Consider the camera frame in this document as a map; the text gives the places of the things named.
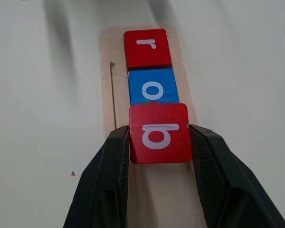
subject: wooden plank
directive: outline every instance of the wooden plank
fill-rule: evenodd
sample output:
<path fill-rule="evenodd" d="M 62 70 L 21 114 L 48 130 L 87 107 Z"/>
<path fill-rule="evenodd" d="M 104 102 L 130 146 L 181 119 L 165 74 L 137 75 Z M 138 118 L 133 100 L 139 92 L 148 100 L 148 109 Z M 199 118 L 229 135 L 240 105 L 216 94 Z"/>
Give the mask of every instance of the wooden plank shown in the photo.
<path fill-rule="evenodd" d="M 176 29 L 142 26 L 111 28 L 99 41 L 103 111 L 106 134 L 129 124 L 129 86 L 123 34 L 129 30 L 167 31 L 180 102 L 188 107 L 189 122 L 197 124 Z M 128 227 L 205 228 L 192 163 L 137 165 L 129 162 Z"/>

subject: red letter block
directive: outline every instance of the red letter block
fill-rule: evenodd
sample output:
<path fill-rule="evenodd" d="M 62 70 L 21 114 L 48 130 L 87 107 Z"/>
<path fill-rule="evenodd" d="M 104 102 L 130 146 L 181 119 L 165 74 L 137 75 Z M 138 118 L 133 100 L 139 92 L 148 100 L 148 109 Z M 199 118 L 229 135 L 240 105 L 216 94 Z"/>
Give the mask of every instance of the red letter block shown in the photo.
<path fill-rule="evenodd" d="M 164 29 L 127 31 L 124 48 L 128 71 L 172 66 Z"/>
<path fill-rule="evenodd" d="M 192 159 L 188 111 L 184 104 L 157 102 L 130 107 L 133 163 L 175 163 Z"/>

